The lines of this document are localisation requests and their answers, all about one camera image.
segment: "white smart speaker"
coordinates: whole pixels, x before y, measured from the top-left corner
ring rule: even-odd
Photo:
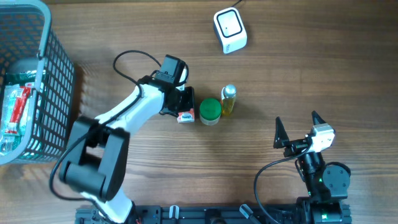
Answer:
[[[229,7],[217,12],[214,15],[213,23],[224,54],[239,50],[246,45],[248,35],[237,9]]]

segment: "wire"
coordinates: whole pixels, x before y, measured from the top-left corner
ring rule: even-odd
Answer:
[[[50,174],[50,179],[49,179],[49,187],[50,187],[50,191],[51,193],[53,193],[56,197],[58,197],[59,199],[62,200],[68,200],[68,201],[88,201],[91,202],[104,216],[107,222],[112,223],[112,221],[109,219],[108,215],[101,209],[101,207],[99,207],[97,205],[97,203],[95,202],[95,200],[91,199],[91,198],[72,198],[72,197],[66,197],[63,195],[60,195],[58,192],[55,191],[54,189],[54,178],[55,178],[55,174],[58,170],[58,168],[60,167],[60,164],[62,163],[62,161],[66,158],[66,156],[79,144],[82,142],[82,140],[86,139],[86,138],[90,138],[92,137],[94,134],[96,134],[98,131],[100,131],[102,128],[104,128],[107,124],[109,124],[110,122],[116,120],[120,115],[122,115],[124,112],[126,112],[129,108],[131,108],[134,104],[137,103],[137,101],[142,97],[142,88],[140,86],[140,84],[138,84],[138,82],[135,81],[135,79],[123,74],[122,72],[120,72],[117,68],[116,68],[116,62],[118,61],[118,59],[125,54],[128,53],[139,53],[139,54],[144,54],[148,57],[150,57],[153,61],[155,61],[159,66],[161,66],[161,64],[159,63],[158,60],[156,60],[156,58],[154,58],[153,56],[149,55],[146,52],[140,51],[140,50],[127,50],[125,52],[120,53],[118,56],[116,56],[116,58],[113,60],[113,69],[115,70],[115,72],[117,72],[119,75],[121,75],[124,78],[127,78],[128,80],[130,80],[131,82],[133,82],[134,84],[136,84],[136,86],[139,89],[137,98],[131,102],[129,105],[127,105],[125,108],[123,108],[120,112],[118,112],[117,114],[115,114],[114,116],[112,116],[110,119],[108,119],[107,121],[105,121],[104,123],[98,125],[95,129],[85,133],[84,135],[82,135],[80,138],[78,138],[74,143],[71,144],[71,146],[60,156],[59,160],[55,163],[51,174]]]
[[[306,148],[306,150],[302,151],[300,154],[298,154],[298,155],[296,155],[296,156],[291,156],[291,157],[288,157],[288,158],[285,158],[285,159],[281,159],[281,160],[278,160],[278,161],[271,162],[270,164],[268,164],[268,165],[264,166],[263,168],[261,168],[261,169],[259,170],[259,172],[256,174],[256,177],[254,178],[254,196],[256,197],[257,203],[259,204],[259,206],[260,206],[262,212],[264,212],[264,214],[266,215],[266,217],[267,217],[269,220],[271,220],[272,222],[274,222],[275,224],[280,224],[280,223],[279,223],[278,221],[276,221],[274,218],[272,218],[271,215],[268,214],[267,210],[262,206],[262,203],[261,203],[260,198],[259,198],[258,193],[257,193],[257,180],[258,180],[259,176],[261,175],[261,173],[262,173],[264,170],[266,170],[267,168],[269,168],[269,167],[271,167],[271,166],[273,166],[273,165],[279,164],[279,163],[281,163],[281,162],[286,162],[286,161],[290,161],[290,160],[292,160],[292,159],[297,159],[298,157],[300,157],[300,156],[306,154],[306,153],[308,152],[308,150],[310,150],[309,147]]]
[[[243,0],[238,0],[235,4],[233,4],[231,7],[235,7],[237,4],[241,3]]]
[[[155,73],[157,73],[159,70],[154,70],[151,74],[150,77],[153,77],[155,75]]]
[[[294,165],[296,166],[297,172],[300,175],[301,180],[303,182],[305,182],[305,179],[304,179],[304,176],[303,176],[303,172],[300,170],[298,163],[299,163],[299,160],[296,159],[296,161],[294,161]]]

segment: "white device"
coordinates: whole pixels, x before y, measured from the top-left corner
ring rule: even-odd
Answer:
[[[224,54],[234,52],[246,46],[248,35],[243,26],[241,15],[234,7],[217,12],[213,21],[214,31],[223,47]]]
[[[308,152],[321,152],[329,148],[335,138],[335,130],[328,124],[317,124],[312,126],[312,144]]]

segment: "red package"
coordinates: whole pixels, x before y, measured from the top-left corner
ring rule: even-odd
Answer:
[[[22,113],[26,105],[27,98],[30,94],[29,87],[21,86],[22,91],[17,94],[17,100],[12,111],[10,122],[8,123],[4,133],[6,134],[17,134],[17,127],[21,121]]]

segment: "yellow liquid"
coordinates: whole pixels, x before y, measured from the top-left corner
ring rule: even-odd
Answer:
[[[231,98],[224,98],[221,100],[221,108],[222,108],[222,115],[228,116],[232,113],[232,109],[235,104],[236,97],[231,97]]]

